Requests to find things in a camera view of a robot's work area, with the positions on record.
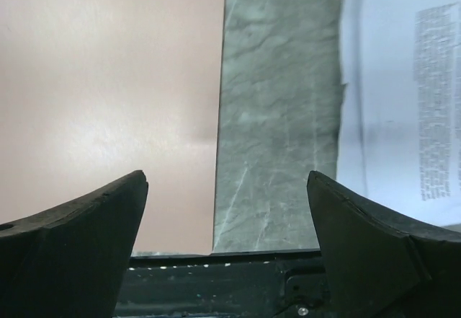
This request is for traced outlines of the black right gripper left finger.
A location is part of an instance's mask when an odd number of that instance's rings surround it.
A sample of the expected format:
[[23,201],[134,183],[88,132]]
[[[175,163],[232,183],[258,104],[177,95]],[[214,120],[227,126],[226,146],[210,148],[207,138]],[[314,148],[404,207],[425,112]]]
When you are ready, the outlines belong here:
[[146,206],[141,170],[1,225],[2,317],[111,317]]

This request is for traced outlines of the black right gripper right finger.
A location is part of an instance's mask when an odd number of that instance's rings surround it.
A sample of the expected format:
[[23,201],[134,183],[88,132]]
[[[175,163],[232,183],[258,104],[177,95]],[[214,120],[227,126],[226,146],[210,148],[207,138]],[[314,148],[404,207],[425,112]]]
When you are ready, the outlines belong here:
[[460,233],[312,171],[308,202],[340,317],[459,317]]

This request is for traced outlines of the printed white paper sheet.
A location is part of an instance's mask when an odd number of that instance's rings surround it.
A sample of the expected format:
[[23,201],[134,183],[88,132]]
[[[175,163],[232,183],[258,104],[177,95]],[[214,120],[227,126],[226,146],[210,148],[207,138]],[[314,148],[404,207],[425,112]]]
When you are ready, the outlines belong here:
[[460,0],[343,0],[336,180],[436,226],[460,223]]

